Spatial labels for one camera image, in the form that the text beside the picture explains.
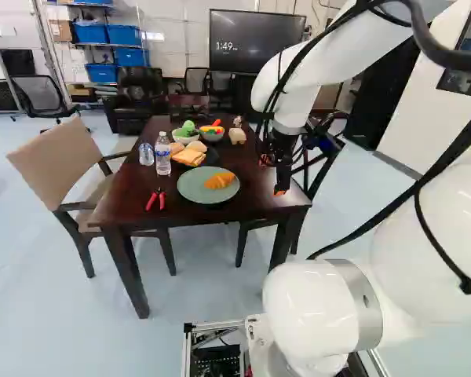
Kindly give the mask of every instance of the tv screen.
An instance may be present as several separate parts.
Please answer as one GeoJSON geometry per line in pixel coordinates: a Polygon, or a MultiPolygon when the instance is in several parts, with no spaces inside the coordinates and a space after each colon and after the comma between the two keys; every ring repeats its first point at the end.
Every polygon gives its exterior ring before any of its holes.
{"type": "Polygon", "coordinates": [[[279,51],[301,41],[305,16],[210,10],[210,69],[257,74],[279,51]]]}

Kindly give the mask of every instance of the beige chair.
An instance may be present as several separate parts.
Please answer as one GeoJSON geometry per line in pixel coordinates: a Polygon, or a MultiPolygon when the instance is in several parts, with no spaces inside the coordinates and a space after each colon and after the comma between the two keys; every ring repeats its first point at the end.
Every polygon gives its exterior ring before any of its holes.
{"type": "MultiPolygon", "coordinates": [[[[30,188],[66,228],[75,242],[87,277],[94,276],[89,253],[92,238],[103,236],[99,228],[87,225],[89,216],[111,185],[113,173],[108,160],[128,155],[120,152],[103,156],[79,117],[38,135],[35,139],[7,155],[30,188]],[[104,180],[83,201],[63,203],[65,196],[80,177],[95,164],[104,173],[104,180]],[[78,211],[75,218],[69,212],[78,211]]],[[[140,232],[139,236],[159,238],[171,276],[176,275],[173,250],[167,229],[140,232]]]]}

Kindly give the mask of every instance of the plastic bottle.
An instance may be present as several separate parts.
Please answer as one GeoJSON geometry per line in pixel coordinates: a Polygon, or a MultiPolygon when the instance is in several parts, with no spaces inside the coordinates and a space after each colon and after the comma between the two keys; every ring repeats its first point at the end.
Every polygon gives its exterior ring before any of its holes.
{"type": "Polygon", "coordinates": [[[149,143],[142,143],[139,147],[140,164],[147,167],[154,164],[154,150],[149,143]]]}
{"type": "Polygon", "coordinates": [[[171,174],[170,140],[164,131],[159,132],[155,142],[155,168],[158,175],[171,174]]]}

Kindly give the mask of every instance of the red pliers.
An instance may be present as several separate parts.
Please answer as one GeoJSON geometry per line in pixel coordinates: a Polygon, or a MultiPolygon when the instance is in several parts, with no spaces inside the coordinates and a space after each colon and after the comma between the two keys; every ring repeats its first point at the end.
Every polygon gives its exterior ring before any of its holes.
{"type": "Polygon", "coordinates": [[[159,197],[159,210],[163,210],[166,207],[166,193],[159,187],[152,193],[152,196],[150,196],[150,199],[144,208],[147,212],[152,208],[152,204],[157,199],[157,196],[159,197]]]}

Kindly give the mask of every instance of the gray floor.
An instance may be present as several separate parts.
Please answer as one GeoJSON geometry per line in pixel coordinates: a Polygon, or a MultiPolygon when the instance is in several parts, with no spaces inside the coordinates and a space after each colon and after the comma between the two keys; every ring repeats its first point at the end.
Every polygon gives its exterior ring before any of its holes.
{"type": "MultiPolygon", "coordinates": [[[[111,134],[100,113],[82,118],[103,153],[133,142],[111,134]]],[[[237,225],[174,229],[175,277],[169,276],[157,241],[135,240],[152,307],[150,319],[138,320],[104,241],[91,243],[97,276],[88,280],[68,234],[5,159],[8,151],[51,125],[0,117],[0,376],[179,376],[185,321],[261,312],[261,284],[275,228],[251,232],[240,269],[234,267],[237,225]]],[[[69,197],[79,196],[95,179],[97,172],[91,170],[69,197]]],[[[297,258],[344,236],[411,182],[370,153],[347,145],[309,211],[297,258]]],[[[335,254],[364,255],[370,241],[367,235],[335,254]]],[[[455,336],[445,336],[449,347],[440,338],[413,342],[385,351],[384,360],[393,376],[439,375],[436,363],[422,359],[422,353],[438,347],[441,356],[454,355],[455,336]]],[[[464,352],[471,357],[471,350],[464,352]]],[[[464,370],[454,365],[446,365],[444,375],[464,370]]]]}

